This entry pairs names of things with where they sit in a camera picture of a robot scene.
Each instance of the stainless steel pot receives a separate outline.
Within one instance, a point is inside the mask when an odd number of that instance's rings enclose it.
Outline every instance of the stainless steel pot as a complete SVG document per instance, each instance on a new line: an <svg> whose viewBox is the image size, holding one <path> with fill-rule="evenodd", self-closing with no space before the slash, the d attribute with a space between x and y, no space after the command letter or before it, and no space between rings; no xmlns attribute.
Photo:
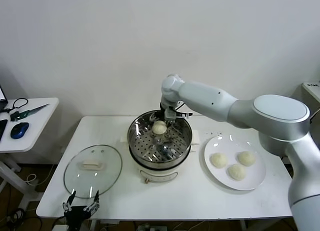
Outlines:
<svg viewBox="0 0 320 231"><path fill-rule="evenodd" d="M152 132L163 112L153 110L140 115L129 127L127 139L133 159L150 170L169 170L180 165L190 152L192 130L184 118L169 124L162 135Z"/></svg>

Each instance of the white table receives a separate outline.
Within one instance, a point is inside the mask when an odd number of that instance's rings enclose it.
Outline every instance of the white table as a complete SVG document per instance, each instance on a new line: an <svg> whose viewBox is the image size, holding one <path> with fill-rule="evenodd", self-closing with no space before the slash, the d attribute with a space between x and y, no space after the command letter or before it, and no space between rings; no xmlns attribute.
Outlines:
<svg viewBox="0 0 320 231"><path fill-rule="evenodd" d="M64 214L62 203L69 193L64 186L64 171L69 161L81 150L93 145L111 145L122 156L119 179L100 195L100 208L92 219L97 220L219 220L289 217L288 188L291 182L279 157L266 152L252 129L238 129L204 116L193 116L188 122L199 131L201 144L193 148L187 162L173 181L144 183L128 144L121 142L134 117L82 118L60 163L37 207L44 218ZM243 137L256 146L266 165L264 182L252 191L237 191L221 185L205 169L204 144L218 132ZM72 205L88 205L92 199L75 198Z"/></svg>
<svg viewBox="0 0 320 231"><path fill-rule="evenodd" d="M12 108L14 101L15 100L9 100L8 105L5 108ZM0 192L7 182L22 192L24 195L19 205L20 208L25 209L28 206L28 203L31 201L39 201L43 193L35 192L34 186L28 185L18 175L15 174L15 171L19 172L21 168L14 162L13 159L10 158L10 155L8 154L26 152L34 146L41 132L58 106L58 103L59 100L56 97L30 98L28 99L28 104L18 110L20 113L26 110L32 110L42 105L49 105L37 113L15 122L10 122L10 115L8 113L0 113L0 120L8 120L0 141L0 177L2 177L4 180L0 184ZM12 139L10 137L10 132L13 126L20 122L28 122L29 128L23 137L19 139Z"/></svg>
<svg viewBox="0 0 320 231"><path fill-rule="evenodd" d="M302 87L312 96L320 102L320 82L304 82Z"/></svg>

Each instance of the white dough ball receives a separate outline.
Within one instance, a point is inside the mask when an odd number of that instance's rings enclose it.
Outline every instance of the white dough ball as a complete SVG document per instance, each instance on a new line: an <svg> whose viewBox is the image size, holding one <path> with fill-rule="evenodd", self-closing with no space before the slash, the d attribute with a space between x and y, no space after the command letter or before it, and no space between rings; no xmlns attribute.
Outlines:
<svg viewBox="0 0 320 231"><path fill-rule="evenodd" d="M237 155L239 162L244 166L251 166L256 162L255 155L250 151L244 151Z"/></svg>
<svg viewBox="0 0 320 231"><path fill-rule="evenodd" d="M246 169L241 164L234 164L228 168L231 178L240 181L246 177Z"/></svg>
<svg viewBox="0 0 320 231"><path fill-rule="evenodd" d="M218 169L225 167L228 163L228 158L224 153L216 152L211 156L211 163Z"/></svg>
<svg viewBox="0 0 320 231"><path fill-rule="evenodd" d="M156 135L163 135L167 131L167 125L164 121L155 121L152 126L152 132Z"/></svg>

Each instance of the cable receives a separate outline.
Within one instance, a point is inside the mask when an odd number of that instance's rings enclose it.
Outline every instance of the cable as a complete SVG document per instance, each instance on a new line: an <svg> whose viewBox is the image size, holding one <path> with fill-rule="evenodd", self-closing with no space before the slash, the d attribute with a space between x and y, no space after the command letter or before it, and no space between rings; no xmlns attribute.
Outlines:
<svg viewBox="0 0 320 231"><path fill-rule="evenodd" d="M25 102L25 104L22 104L21 106L16 107L15 104L16 104L16 102L17 102L18 100L25 100L26 102ZM13 102L13 104L12 104L12 109L20 109L21 107L27 105L27 103L29 103L29 100L28 100L28 99L26 99L26 98L24 98L24 97L20 97L20 98L16 99L16 100Z"/></svg>
<svg viewBox="0 0 320 231"><path fill-rule="evenodd" d="M10 184L8 184L8 185L9 185L9 198L8 198L8 205L6 207L6 216L7 217L9 215L9 206L10 206L10 200L11 200L11 185Z"/></svg>
<svg viewBox="0 0 320 231"><path fill-rule="evenodd" d="M133 222L134 230L137 230L138 228L137 228L137 223L136 223L136 221L132 221L132 222Z"/></svg>
<svg viewBox="0 0 320 231"><path fill-rule="evenodd" d="M42 225L43 225L42 219L39 218L38 216L34 216L34 217L26 217L24 220L30 220L30 219L37 219L40 221L40 228L38 229L38 231L41 231Z"/></svg>
<svg viewBox="0 0 320 231"><path fill-rule="evenodd" d="M202 223L204 223L204 222L205 222L205 221L201 221L201 222L197 223L196 225L192 226L191 228L189 228L188 230L185 230L185 229L177 229L177 230L175 230L175 231L190 231L190 230L192 230L193 228L199 226L200 224L202 224Z"/></svg>
<svg viewBox="0 0 320 231"><path fill-rule="evenodd" d="M6 212L5 212L6 216L0 220L0 223L3 220L5 220L8 217L8 214L9 214L9 206L10 206L10 199L11 199L11 185L8 183L8 186L9 186L9 198L8 198L8 203L7 203L7 206L6 206Z"/></svg>
<svg viewBox="0 0 320 231"><path fill-rule="evenodd" d="M185 105L185 103L181 104L179 107L177 107L175 110L177 111L178 109L182 108L182 106Z"/></svg>
<svg viewBox="0 0 320 231"><path fill-rule="evenodd" d="M317 113L318 113L319 111L320 111L320 108L311 115L311 117L310 117L310 124L312 123L312 119L317 115Z"/></svg>
<svg viewBox="0 0 320 231"><path fill-rule="evenodd" d="M102 228L100 229L100 231L108 231L108 227L114 227L114 226L117 226L117 225L118 225L118 223L104 226L104 227L102 227Z"/></svg>
<svg viewBox="0 0 320 231"><path fill-rule="evenodd" d="M295 228L293 228L291 225L290 225L290 223L288 223L286 220L284 220L284 219L281 219L288 227L290 227L290 229L292 230L292 231L296 231L296 229Z"/></svg>
<svg viewBox="0 0 320 231"><path fill-rule="evenodd" d="M51 230L54 230L54 227L56 226L57 222L58 222L60 219L64 218L64 217L65 217L65 216L57 217L57 218L53 221L53 224L52 224L52 226L51 226Z"/></svg>
<svg viewBox="0 0 320 231"><path fill-rule="evenodd" d="M177 226L175 226L172 231L175 231L176 228L178 228L180 225L182 225L184 222L179 223Z"/></svg>
<svg viewBox="0 0 320 231"><path fill-rule="evenodd" d="M37 183L37 184L32 184L31 182L32 181L34 181L34 180L36 180L37 179L37 175L35 174L35 173L30 173L27 177L26 177L26 180L25 180L25 182L28 184L28 185L30 185L30 186L38 186L38 185L42 185L45 181L47 181L47 179L50 177L50 174L51 174L51 172L52 172L52 169L54 168L54 164L51 166L51 169L50 169L50 172L49 172L49 174L48 174L48 176L45 178L45 180L43 180L42 182L40 182L40 183Z"/></svg>

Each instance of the computer mouse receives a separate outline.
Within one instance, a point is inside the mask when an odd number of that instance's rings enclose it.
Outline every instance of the computer mouse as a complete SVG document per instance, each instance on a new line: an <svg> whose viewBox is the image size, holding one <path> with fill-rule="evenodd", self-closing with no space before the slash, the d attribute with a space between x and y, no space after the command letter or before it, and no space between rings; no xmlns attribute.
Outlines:
<svg viewBox="0 0 320 231"><path fill-rule="evenodd" d="M23 137L29 128L29 123L28 122L20 122L13 126L10 136L11 138L17 140Z"/></svg>

